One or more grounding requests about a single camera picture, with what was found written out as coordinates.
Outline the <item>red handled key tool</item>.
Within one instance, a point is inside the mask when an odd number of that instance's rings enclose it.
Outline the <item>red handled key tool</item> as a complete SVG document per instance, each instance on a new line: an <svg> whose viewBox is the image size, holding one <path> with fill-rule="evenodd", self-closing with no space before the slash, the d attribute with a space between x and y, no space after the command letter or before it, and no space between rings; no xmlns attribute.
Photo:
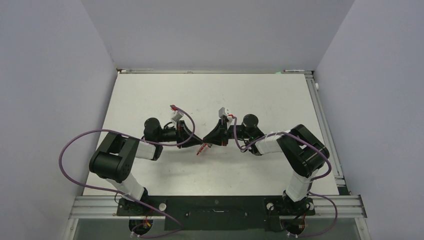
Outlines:
<svg viewBox="0 0 424 240"><path fill-rule="evenodd" d="M198 156L199 154L201 154L204 150L209 149L212 147L211 143L203 143L200 148L198 149L198 151L196 152L196 155Z"/></svg>

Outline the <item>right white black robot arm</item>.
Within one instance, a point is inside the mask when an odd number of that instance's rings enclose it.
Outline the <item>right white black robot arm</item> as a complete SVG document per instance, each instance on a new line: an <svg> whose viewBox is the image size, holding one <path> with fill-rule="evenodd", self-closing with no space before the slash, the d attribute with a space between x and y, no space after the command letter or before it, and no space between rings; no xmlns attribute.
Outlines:
<svg viewBox="0 0 424 240"><path fill-rule="evenodd" d="M234 140L239 150L255 156L282 153L293 170L290 182L283 192L283 209L289 214L297 213L312 187L319 179L319 169L329 165L330 153L324 144L303 124L288 132L263 133L259 119L254 114L243 117L241 124L232 115L222 115L214 129L203 138L206 145L226 146Z"/></svg>

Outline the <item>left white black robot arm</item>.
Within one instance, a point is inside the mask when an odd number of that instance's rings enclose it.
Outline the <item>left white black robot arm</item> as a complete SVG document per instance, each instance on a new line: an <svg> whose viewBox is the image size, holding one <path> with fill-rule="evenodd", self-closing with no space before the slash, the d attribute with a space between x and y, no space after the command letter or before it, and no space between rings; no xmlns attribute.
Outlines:
<svg viewBox="0 0 424 240"><path fill-rule="evenodd" d="M123 198L130 201L129 208L136 215L148 211L148 191L131 174L135 159L156 161L162 154L162 143L175 142L178 148L201 145L201 138L187 128L184 120L174 121L174 126L161 126L157 118L144 122L144 138L107 133L89 162L89 171L111 183Z"/></svg>

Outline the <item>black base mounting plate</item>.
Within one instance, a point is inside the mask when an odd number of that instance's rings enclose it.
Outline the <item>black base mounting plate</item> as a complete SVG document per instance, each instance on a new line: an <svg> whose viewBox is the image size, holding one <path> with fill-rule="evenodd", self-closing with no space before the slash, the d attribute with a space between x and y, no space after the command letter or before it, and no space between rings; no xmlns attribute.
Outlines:
<svg viewBox="0 0 424 240"><path fill-rule="evenodd" d="M278 231L281 222L298 224L302 216L316 214L311 198L295 203L281 195L149 196L146 202L155 208L165 204L166 231Z"/></svg>

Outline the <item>marker pen on back rail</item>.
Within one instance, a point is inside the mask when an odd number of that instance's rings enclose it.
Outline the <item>marker pen on back rail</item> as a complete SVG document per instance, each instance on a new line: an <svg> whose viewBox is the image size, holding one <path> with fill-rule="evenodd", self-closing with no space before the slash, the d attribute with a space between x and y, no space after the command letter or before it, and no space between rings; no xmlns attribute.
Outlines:
<svg viewBox="0 0 424 240"><path fill-rule="evenodd" d="M302 69L285 69L283 70L284 73L305 73L305 70Z"/></svg>

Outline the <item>aluminium front frame rail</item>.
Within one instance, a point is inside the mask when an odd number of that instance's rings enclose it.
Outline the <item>aluminium front frame rail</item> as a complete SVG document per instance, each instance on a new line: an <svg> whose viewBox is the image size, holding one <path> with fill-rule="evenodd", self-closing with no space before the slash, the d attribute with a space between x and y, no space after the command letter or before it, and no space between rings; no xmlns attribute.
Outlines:
<svg viewBox="0 0 424 240"><path fill-rule="evenodd" d="M314 218L331 218L334 216L334 206L330 201L312 196ZM367 218L367 213L360 195L330 195L336 207L339 218ZM70 212L71 219L141 219L141 216L117 215L118 204L112 195L78 196L73 202Z"/></svg>

